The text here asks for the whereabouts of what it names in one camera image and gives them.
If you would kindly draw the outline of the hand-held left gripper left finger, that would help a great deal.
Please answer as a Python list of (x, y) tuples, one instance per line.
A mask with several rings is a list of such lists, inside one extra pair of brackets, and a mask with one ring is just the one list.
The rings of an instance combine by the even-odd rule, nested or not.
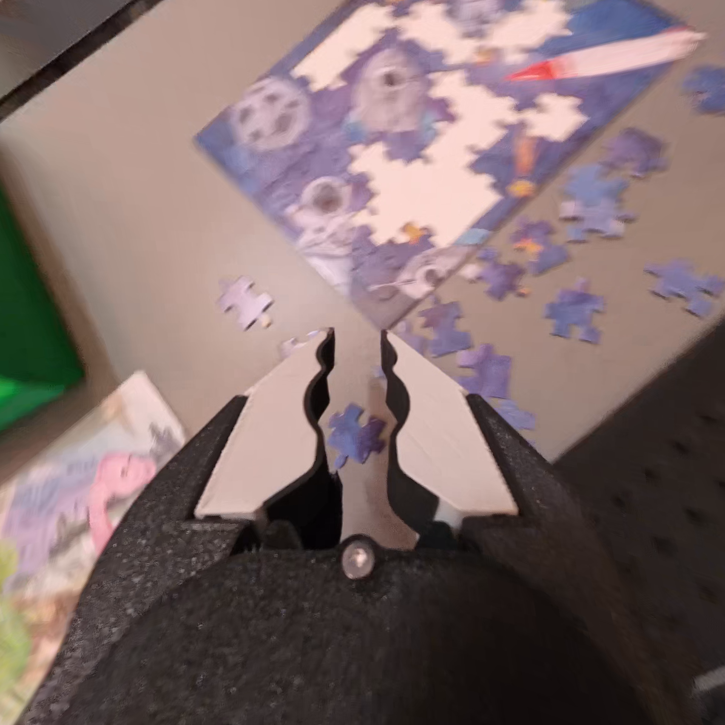
[(307, 549), (341, 540), (342, 485), (320, 421), (330, 403), (336, 336), (322, 329), (236, 400), (240, 412), (194, 507), (198, 521), (257, 530), (286, 521)]

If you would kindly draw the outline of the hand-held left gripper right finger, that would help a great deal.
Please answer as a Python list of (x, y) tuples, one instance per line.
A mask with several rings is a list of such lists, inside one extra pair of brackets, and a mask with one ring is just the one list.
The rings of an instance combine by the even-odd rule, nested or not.
[(520, 525), (520, 493), (503, 452), (455, 383), (398, 334), (381, 333), (388, 439), (386, 496), (415, 549), (465, 549), (477, 528)]

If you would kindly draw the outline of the orange spotted blue puzzle piece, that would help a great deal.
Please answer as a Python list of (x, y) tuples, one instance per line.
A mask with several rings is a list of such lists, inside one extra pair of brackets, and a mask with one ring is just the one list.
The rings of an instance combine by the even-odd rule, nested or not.
[(238, 327), (247, 331), (254, 325), (268, 329), (272, 324), (269, 313), (274, 299), (259, 292), (253, 280), (246, 276), (220, 281), (221, 295), (217, 305), (223, 313), (232, 313)]

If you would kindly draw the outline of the space puzzle board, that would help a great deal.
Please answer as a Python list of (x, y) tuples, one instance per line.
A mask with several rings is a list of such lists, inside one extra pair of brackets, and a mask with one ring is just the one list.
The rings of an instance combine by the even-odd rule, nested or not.
[(196, 142), (385, 329), (705, 38), (651, 2), (348, 2)]

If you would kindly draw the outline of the grey desk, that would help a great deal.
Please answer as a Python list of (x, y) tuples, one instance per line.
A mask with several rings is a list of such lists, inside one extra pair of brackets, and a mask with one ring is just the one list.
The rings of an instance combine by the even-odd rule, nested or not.
[[(2, 434), (2, 482), (136, 370), (193, 434), (258, 380), (278, 343), (337, 332), (331, 410), (373, 409), (376, 331), (295, 254), (192, 137), (337, 2), (162, 2), (2, 123), (2, 178), (88, 367), (88, 381)], [(662, 2), (708, 34), (690, 62), (602, 135), (633, 125), (670, 143), (669, 168), (630, 187), (620, 241), (575, 247), (528, 299), (493, 302), (454, 277), (464, 326), (514, 362), (513, 396), (556, 460), (712, 328), (649, 291), (644, 265), (723, 273), (723, 118), (692, 111), (690, 66), (722, 62), (723, 2)], [(272, 324), (241, 330), (217, 302), (246, 276)]]

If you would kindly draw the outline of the colourful cartoon puzzle board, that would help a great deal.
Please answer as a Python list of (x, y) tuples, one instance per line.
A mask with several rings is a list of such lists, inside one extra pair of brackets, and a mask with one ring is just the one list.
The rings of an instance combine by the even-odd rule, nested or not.
[(2, 724), (16, 723), (48, 673), (118, 523), (185, 442), (137, 371), (2, 485)]

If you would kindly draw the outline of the green plastic bin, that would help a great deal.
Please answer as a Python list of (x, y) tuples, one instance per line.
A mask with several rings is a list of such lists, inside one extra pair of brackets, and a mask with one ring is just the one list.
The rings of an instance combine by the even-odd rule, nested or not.
[(1, 192), (1, 431), (57, 400), (85, 370)]

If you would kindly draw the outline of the dark grey flat panel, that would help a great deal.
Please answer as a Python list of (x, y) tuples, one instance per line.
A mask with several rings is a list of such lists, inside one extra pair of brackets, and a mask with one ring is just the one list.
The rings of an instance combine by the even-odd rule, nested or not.
[(2, 1), (1, 120), (158, 4), (158, 1)]

